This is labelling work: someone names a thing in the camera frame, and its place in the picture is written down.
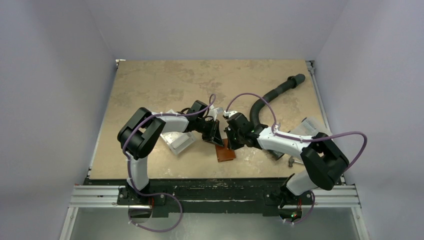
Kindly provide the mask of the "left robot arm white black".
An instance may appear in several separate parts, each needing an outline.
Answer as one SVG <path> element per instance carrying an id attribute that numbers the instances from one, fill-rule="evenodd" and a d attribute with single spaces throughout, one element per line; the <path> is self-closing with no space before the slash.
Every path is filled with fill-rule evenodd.
<path id="1" fill-rule="evenodd" d="M 149 191 L 147 157 L 161 134 L 198 132 L 202 140 L 223 147 L 219 121 L 207 115 L 209 105 L 196 100 L 186 112 L 154 113 L 139 108 L 117 135 L 123 154 L 127 157 L 129 197 L 138 205 L 146 203 Z"/>

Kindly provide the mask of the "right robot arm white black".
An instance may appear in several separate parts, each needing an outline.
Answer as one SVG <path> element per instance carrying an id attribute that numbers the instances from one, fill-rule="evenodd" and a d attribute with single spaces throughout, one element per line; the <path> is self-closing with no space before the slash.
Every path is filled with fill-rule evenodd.
<path id="1" fill-rule="evenodd" d="M 349 160 L 323 132 L 315 136 L 281 132 L 270 126 L 255 126 L 244 114 L 224 112 L 228 126 L 228 147 L 242 147 L 281 152 L 302 160 L 304 171 L 291 176 L 282 186 L 280 196 L 288 204 L 294 203 L 305 192 L 320 188 L 330 191 L 347 169 Z"/>

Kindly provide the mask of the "brown leather card holder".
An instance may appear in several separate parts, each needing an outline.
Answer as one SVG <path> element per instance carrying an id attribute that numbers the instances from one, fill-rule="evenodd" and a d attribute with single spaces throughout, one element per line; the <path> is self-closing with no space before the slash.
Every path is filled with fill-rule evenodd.
<path id="1" fill-rule="evenodd" d="M 234 150 L 229 149 L 229 141 L 227 138 L 223 139 L 223 146 L 215 145 L 216 158 L 219 163 L 232 161 L 236 158 Z"/>

